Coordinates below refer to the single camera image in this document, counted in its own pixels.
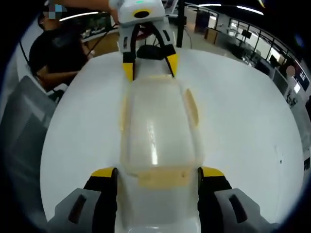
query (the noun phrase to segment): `black pole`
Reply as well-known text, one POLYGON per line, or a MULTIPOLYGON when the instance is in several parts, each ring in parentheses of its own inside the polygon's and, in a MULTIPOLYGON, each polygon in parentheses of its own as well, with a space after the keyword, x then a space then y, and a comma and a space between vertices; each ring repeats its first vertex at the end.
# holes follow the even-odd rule
POLYGON ((184 36, 184 22, 185 22, 185 0, 178 1, 178 26, 177 26, 177 42, 176 46, 178 48, 182 47, 183 36, 184 36))

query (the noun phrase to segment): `gray chair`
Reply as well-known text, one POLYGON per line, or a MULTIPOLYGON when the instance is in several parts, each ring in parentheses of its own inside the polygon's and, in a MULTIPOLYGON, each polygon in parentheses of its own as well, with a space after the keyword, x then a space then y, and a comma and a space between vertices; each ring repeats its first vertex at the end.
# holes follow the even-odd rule
POLYGON ((25 76, 8 98, 0 124, 0 149, 24 215, 46 228, 40 192, 40 161, 45 135, 56 108, 25 76))

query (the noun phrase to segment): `black shirt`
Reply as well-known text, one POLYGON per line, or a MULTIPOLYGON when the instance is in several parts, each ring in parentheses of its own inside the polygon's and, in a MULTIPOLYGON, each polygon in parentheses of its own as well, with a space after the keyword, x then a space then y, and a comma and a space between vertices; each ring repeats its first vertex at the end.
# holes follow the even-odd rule
POLYGON ((44 31, 33 43, 29 53, 32 73, 44 66, 49 73, 79 71, 87 62, 80 35, 55 29, 44 31))

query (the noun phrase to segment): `office desk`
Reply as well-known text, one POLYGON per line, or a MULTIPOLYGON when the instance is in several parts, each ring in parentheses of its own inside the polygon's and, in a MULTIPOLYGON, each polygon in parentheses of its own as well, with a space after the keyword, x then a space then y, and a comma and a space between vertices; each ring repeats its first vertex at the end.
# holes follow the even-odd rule
MULTIPOLYGON (((192 90, 200 118, 204 165, 220 169, 233 188, 280 222, 303 182, 303 154, 294 117, 268 76, 212 53, 179 50, 176 78, 192 90)), ((64 94, 48 129, 41 160, 47 219, 91 173, 120 166, 121 102, 129 82, 120 53, 91 59, 64 94)), ((137 60, 137 78, 168 74, 164 61, 137 60)))

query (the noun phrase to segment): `round table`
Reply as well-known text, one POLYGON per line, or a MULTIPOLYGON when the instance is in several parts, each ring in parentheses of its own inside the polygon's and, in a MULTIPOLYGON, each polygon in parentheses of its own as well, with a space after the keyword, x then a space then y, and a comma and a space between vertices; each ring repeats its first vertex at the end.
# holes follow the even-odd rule
MULTIPOLYGON (((303 154, 294 117, 283 96, 258 70, 230 58, 180 49, 176 78, 196 100, 204 166, 221 170, 281 222, 303 182, 303 154)), ((91 59, 52 117, 41 159, 41 195, 47 220, 97 169, 120 164, 121 103, 130 83, 122 55, 91 59)), ((137 78, 168 74, 164 61, 137 59, 137 78)))

